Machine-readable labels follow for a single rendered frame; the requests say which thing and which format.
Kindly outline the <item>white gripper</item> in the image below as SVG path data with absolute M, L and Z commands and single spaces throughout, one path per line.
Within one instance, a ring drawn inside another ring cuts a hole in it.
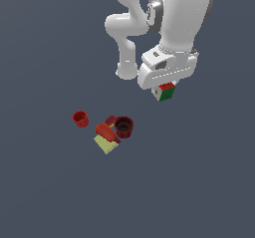
M 195 70 L 198 56 L 196 50 L 173 52 L 155 46 L 141 56 L 137 83 L 146 90 L 188 78 Z

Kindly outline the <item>red green white cube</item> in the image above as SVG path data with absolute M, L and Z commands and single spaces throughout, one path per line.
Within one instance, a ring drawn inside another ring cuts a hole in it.
M 174 90 L 175 90 L 175 84 L 167 83 L 167 84 L 162 84 L 152 88 L 151 92 L 159 102 L 162 102 L 162 101 L 171 99 L 174 93 Z

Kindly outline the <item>dark red ribbed cup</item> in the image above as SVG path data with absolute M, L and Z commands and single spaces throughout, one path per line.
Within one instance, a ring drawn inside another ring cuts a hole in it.
M 117 117 L 115 128 L 119 138 L 129 138 L 133 129 L 133 120 L 129 117 Z

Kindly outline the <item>dark red small block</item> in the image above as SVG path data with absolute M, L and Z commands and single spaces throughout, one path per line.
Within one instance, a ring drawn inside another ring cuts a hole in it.
M 116 116 L 109 116 L 105 121 L 104 121 L 104 124 L 108 125 L 108 126 L 111 126 L 113 125 L 117 120 L 117 117 Z

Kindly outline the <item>orange red block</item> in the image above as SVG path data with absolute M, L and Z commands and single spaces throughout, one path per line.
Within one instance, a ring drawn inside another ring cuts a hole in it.
M 117 134 L 105 123 L 100 123 L 96 126 L 96 133 L 105 138 L 109 142 L 120 143 Z

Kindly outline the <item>yellow-green flat box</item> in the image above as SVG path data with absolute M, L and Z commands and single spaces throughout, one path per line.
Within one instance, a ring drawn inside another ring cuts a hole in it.
M 119 145 L 115 141 L 112 142 L 107 141 L 104 137 L 100 136 L 99 134 L 94 138 L 94 141 L 105 154 L 108 154 Z

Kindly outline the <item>small red ribbed cup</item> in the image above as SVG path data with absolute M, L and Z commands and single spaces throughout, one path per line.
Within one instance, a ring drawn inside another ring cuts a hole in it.
M 87 113 L 84 111 L 75 112 L 72 119 L 78 127 L 86 127 L 89 124 Z

